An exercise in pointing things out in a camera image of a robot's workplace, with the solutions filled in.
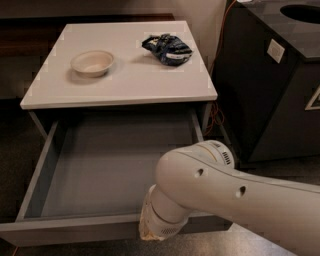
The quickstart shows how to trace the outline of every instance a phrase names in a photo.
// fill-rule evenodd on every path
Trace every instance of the bowl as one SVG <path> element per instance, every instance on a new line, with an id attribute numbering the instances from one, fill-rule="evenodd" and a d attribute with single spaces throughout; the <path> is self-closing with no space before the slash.
<path id="1" fill-rule="evenodd" d="M 100 77 L 112 66 L 114 57 L 106 51 L 84 52 L 71 60 L 71 67 L 81 76 Z"/>

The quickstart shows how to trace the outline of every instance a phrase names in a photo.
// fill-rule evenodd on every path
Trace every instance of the wall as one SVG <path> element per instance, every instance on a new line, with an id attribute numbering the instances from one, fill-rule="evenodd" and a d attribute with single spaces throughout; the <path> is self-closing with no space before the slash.
<path id="1" fill-rule="evenodd" d="M 226 0 L 11 0 L 0 1 L 0 17 L 173 13 L 177 20 L 188 22 L 203 60 L 210 67 L 215 56 L 225 3 Z M 5 69 L 5 72 L 0 72 L 0 99 L 23 96 L 21 92 L 24 89 L 21 86 L 27 87 L 30 77 L 25 76 L 35 72 L 35 65 L 28 63 L 39 62 L 39 57 L 33 60 L 30 59 L 32 57 L 27 58 L 0 58 L 0 68 Z"/>

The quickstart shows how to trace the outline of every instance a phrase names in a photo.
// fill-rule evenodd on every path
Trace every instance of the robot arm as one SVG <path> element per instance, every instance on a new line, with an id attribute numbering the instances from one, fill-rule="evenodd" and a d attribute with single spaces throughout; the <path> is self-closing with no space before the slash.
<path id="1" fill-rule="evenodd" d="M 234 169 L 231 152 L 207 141 L 166 153 L 146 195 L 140 236 L 177 234 L 193 210 L 212 213 L 298 255 L 320 251 L 320 187 Z"/>

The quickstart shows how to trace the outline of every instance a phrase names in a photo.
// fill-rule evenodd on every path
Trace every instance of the open drawer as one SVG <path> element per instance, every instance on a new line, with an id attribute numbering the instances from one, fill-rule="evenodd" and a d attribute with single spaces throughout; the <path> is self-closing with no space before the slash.
<path id="1" fill-rule="evenodd" d="M 145 194 L 165 152 L 202 140 L 193 110 L 74 111 L 52 125 L 15 223 L 17 246 L 138 238 Z M 195 213 L 182 232 L 231 223 Z"/>

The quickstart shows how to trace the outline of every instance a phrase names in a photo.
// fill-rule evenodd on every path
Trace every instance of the black cabinet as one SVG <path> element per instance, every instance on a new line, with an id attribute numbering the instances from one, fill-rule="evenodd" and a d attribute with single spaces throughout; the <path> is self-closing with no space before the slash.
<path id="1" fill-rule="evenodd" d="M 285 4 L 238 3 L 225 23 L 212 78 L 243 162 L 320 154 L 320 110 L 305 110 L 320 86 L 320 25 L 284 16 Z"/>

